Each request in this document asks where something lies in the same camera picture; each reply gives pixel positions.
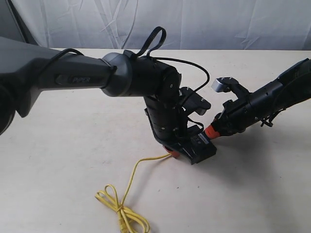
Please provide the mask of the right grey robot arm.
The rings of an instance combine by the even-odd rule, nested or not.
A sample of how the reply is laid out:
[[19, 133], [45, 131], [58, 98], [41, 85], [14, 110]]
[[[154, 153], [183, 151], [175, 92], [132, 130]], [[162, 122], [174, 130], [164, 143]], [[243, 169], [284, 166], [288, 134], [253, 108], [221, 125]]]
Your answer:
[[237, 99], [223, 103], [223, 111], [205, 128], [208, 138], [242, 133], [257, 122], [272, 127], [279, 113], [310, 99], [311, 61], [306, 58], [294, 64], [255, 92], [249, 92], [232, 77], [217, 78], [212, 88], [218, 93], [233, 92]]

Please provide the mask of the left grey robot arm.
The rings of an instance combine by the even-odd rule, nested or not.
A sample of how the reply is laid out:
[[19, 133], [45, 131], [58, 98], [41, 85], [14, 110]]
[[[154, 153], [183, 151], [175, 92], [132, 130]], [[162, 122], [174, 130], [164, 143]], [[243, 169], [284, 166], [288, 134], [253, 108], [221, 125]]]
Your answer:
[[96, 59], [74, 49], [57, 51], [3, 37], [0, 130], [8, 129], [15, 114], [26, 117], [43, 91], [99, 88], [110, 97], [143, 97], [155, 139], [192, 157], [180, 82], [173, 66], [128, 50]]

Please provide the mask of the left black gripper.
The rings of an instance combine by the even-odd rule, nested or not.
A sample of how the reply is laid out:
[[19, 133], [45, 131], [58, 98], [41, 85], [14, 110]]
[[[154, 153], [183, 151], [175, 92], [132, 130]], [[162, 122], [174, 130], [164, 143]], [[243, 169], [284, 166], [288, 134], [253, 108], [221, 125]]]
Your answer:
[[176, 150], [189, 150], [190, 134], [186, 111], [181, 105], [184, 95], [175, 93], [170, 97], [147, 96], [145, 113], [152, 133], [158, 143], [173, 158], [179, 158]]

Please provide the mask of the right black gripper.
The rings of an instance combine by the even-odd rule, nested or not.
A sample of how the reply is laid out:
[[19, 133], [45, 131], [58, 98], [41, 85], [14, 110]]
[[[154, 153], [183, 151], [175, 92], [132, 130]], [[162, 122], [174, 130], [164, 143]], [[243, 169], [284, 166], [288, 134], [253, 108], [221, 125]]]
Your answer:
[[215, 116], [213, 126], [209, 125], [204, 129], [205, 134], [209, 139], [231, 136], [244, 132], [259, 121], [262, 126], [272, 127], [273, 119], [283, 111], [282, 106], [275, 106], [282, 88], [280, 82], [272, 81], [246, 98], [226, 101], [223, 103], [223, 111]]

